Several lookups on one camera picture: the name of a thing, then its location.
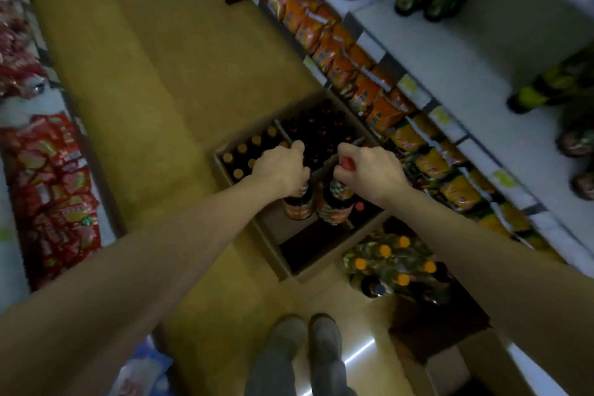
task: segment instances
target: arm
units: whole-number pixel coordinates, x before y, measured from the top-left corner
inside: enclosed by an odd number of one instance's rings
[[[308,178],[303,143],[253,174],[119,239],[0,317],[0,394],[104,395],[134,348],[264,206]]]
[[[594,282],[412,189],[393,153],[340,144],[356,170],[334,176],[390,210],[443,260],[483,310],[571,396],[594,388]]]

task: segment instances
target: floor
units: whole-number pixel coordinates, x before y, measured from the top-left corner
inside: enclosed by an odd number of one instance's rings
[[[207,154],[259,117],[319,87],[250,2],[34,0],[66,89],[129,229],[218,190]],[[285,313],[325,311],[343,332],[360,396],[412,395],[389,341],[394,301],[352,290],[339,265],[278,283],[242,233],[165,320],[190,394],[239,396],[249,363]],[[307,393],[305,351],[295,362]]]

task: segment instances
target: person's left arm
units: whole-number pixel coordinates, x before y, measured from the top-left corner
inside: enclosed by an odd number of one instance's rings
[[[309,176],[303,143],[233,187],[120,238],[0,317],[0,394],[104,395],[154,327],[264,206]]]

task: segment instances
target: hand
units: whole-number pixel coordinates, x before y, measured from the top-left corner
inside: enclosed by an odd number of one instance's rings
[[[334,178],[349,186],[359,196],[383,209],[392,208],[395,200],[408,194],[412,187],[406,180],[402,165],[392,152],[384,148],[357,147],[348,143],[338,145],[338,162],[349,157],[356,169],[348,171],[337,165]]]
[[[291,149],[276,146],[256,160],[252,175],[270,189],[273,200],[299,195],[309,178],[309,168],[303,167],[302,141],[295,141]]]

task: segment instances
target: person's right hand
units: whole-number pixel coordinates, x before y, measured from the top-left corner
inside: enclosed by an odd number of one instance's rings
[[[399,197],[405,197],[412,187],[406,180],[402,165],[392,152],[384,148],[338,145],[338,162],[349,157],[356,169],[348,171],[337,165],[334,178],[349,186],[359,196],[383,209],[389,209]]]

